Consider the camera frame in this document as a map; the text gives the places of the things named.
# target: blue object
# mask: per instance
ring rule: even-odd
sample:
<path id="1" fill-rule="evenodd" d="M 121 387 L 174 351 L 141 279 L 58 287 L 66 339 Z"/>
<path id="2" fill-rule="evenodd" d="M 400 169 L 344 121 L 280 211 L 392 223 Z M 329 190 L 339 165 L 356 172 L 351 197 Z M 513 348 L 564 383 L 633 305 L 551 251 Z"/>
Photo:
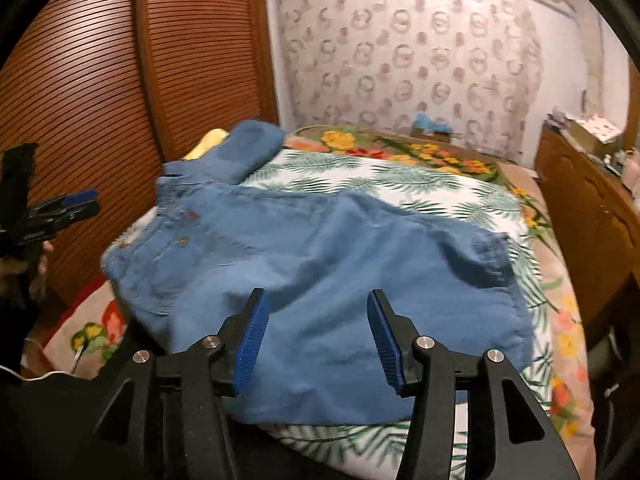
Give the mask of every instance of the blue object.
<path id="1" fill-rule="evenodd" d="M 402 354 L 372 292 L 367 296 L 367 319 L 376 343 L 386 382 L 400 394 L 406 382 L 402 373 Z"/>
<path id="2" fill-rule="evenodd" d="M 418 112 L 415 115 L 414 128 L 420 128 L 421 130 L 427 130 L 432 132 L 443 132 L 446 134 L 453 133 L 453 128 L 449 123 L 431 121 L 429 116 L 423 112 Z"/>
<path id="3" fill-rule="evenodd" d="M 62 201 L 62 205 L 64 207 L 73 207 L 85 202 L 91 202 L 93 200 L 98 200 L 98 192 L 95 189 L 91 188 L 79 193 L 65 196 L 65 199 Z"/>
<path id="4" fill-rule="evenodd" d="M 423 112 L 418 112 L 414 119 L 414 128 L 420 128 L 421 130 L 428 130 L 431 125 L 429 116 Z"/>
<path id="5" fill-rule="evenodd" d="M 251 374 L 254 372 L 255 360 L 258 357 L 264 331 L 267 329 L 270 312 L 271 301 L 269 301 L 267 293 L 263 292 L 244 329 L 244 337 L 236 348 L 236 366 L 234 367 L 236 373 L 232 381 L 236 395 L 241 395 L 244 392 L 249 384 Z"/>
<path id="6" fill-rule="evenodd" d="M 253 142 L 236 136 L 241 128 L 252 129 Z M 275 126 L 243 123 L 205 158 L 166 164 L 158 216 L 104 260 L 118 298 L 169 351 L 217 333 L 254 287 L 267 291 L 273 309 L 254 373 L 242 397 L 223 401 L 234 418 L 375 424 L 409 417 L 412 399 L 396 396 L 380 373 L 367 320 L 375 288 L 449 349 L 497 348 L 519 370 L 530 364 L 532 323 L 503 235 L 352 190 L 225 184 L 269 160 L 282 136 Z M 192 164 L 206 160 L 209 167 Z"/>

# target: person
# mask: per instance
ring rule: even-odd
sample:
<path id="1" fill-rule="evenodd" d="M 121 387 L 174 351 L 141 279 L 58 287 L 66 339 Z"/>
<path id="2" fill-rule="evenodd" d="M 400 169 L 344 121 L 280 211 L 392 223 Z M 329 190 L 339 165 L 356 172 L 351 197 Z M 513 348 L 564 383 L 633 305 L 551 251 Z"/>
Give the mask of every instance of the person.
<path id="1" fill-rule="evenodd" d="M 11 296 L 15 276 L 27 271 L 27 262 L 12 256 L 0 259 L 0 365 L 17 373 L 20 373 L 24 338 L 38 319 L 40 309 L 37 305 L 44 301 L 47 294 L 48 256 L 53 252 L 53 245 L 44 242 L 42 248 L 38 273 L 29 287 L 29 294 L 34 303 L 27 309 L 17 307 Z M 0 374 L 4 376 L 4 380 L 10 376 L 2 370 Z"/>

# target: silver bolt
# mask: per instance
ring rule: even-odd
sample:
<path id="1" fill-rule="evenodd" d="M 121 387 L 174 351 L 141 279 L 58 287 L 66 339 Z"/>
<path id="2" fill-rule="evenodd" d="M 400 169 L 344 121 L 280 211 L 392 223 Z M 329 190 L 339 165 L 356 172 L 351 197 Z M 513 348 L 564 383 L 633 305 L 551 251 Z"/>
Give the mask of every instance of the silver bolt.
<path id="1" fill-rule="evenodd" d="M 146 363 L 147 361 L 149 361 L 150 357 L 151 355 L 149 354 L 148 351 L 138 350 L 135 354 L 133 354 L 133 361 L 138 364 Z"/>
<path id="2" fill-rule="evenodd" d="M 489 350 L 486 353 L 486 356 L 494 363 L 501 363 L 502 361 L 504 361 L 504 354 L 499 350 Z"/>
<path id="3" fill-rule="evenodd" d="M 202 345 L 204 348 L 216 348 L 221 342 L 217 335 L 208 335 L 202 340 Z"/>
<path id="4" fill-rule="evenodd" d="M 424 348 L 425 350 L 433 348 L 436 345 L 436 342 L 427 335 L 421 335 L 418 339 L 415 340 L 415 343 L 420 348 Z"/>

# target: slatted wooden door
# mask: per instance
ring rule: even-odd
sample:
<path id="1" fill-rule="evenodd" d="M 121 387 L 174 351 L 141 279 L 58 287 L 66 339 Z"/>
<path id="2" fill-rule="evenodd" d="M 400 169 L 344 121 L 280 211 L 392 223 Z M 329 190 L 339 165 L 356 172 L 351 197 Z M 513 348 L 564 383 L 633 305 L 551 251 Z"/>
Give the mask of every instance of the slatted wooden door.
<path id="1" fill-rule="evenodd" d="M 150 102 L 154 120 L 177 156 L 185 155 L 212 128 L 230 128 L 243 119 L 276 121 L 270 61 L 263 66 L 260 0 L 138 0 L 145 6 L 138 23 L 148 34 Z"/>
<path id="2" fill-rule="evenodd" d="M 15 46 L 0 71 L 0 150 L 40 143 L 31 201 L 100 195 L 101 213 L 56 241 L 50 284 L 67 303 L 154 204 L 163 160 L 212 128 L 277 120 L 260 5 L 51 0 Z"/>
<path id="3" fill-rule="evenodd" d="M 56 240 L 67 303 L 105 248 L 155 202 L 160 156 L 134 49 L 132 0 L 50 0 L 0 71 L 0 150 L 39 142 L 31 201 L 88 187 L 101 213 Z"/>

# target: wall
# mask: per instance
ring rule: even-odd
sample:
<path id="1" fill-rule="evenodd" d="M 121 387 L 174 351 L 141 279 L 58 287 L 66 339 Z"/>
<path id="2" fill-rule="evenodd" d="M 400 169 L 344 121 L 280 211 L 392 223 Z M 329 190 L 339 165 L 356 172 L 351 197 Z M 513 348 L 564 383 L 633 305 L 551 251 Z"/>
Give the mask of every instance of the wall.
<path id="1" fill-rule="evenodd" d="M 600 23 L 604 50 L 604 116 L 624 130 L 629 107 L 629 56 L 603 17 L 600 17 Z"/>
<path id="2" fill-rule="evenodd" d="M 534 1 L 529 2 L 529 8 L 542 42 L 544 74 L 538 98 L 527 118 L 523 141 L 524 166 L 532 166 L 542 122 L 554 106 L 567 113 L 580 114 L 582 90 L 587 81 L 587 65 L 577 23 L 565 14 Z M 268 14 L 280 124 L 287 131 L 294 131 L 296 124 L 281 54 L 276 0 L 268 0 Z"/>

